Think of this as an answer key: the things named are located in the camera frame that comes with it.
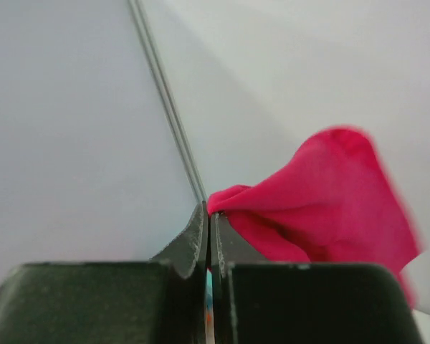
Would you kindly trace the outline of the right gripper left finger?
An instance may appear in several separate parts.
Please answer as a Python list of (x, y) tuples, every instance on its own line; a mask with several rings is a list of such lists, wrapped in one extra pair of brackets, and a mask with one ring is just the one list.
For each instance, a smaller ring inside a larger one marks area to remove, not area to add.
[(32, 262), (0, 285), (0, 343), (204, 343), (208, 214), (146, 261)]

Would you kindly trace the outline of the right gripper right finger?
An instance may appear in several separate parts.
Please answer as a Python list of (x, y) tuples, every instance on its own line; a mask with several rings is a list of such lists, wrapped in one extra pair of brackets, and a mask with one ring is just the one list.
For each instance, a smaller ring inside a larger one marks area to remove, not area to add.
[(269, 262), (210, 218), (217, 343), (421, 343), (393, 275), (375, 264)]

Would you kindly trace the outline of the crimson t shirt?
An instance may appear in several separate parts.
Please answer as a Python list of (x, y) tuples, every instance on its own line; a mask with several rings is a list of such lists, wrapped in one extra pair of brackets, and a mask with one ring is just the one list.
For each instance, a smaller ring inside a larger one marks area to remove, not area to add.
[(415, 303), (403, 271), (420, 253), (416, 230), (361, 130), (333, 127), (314, 134), (257, 185), (210, 195), (208, 212), (223, 213), (273, 262), (379, 264)]

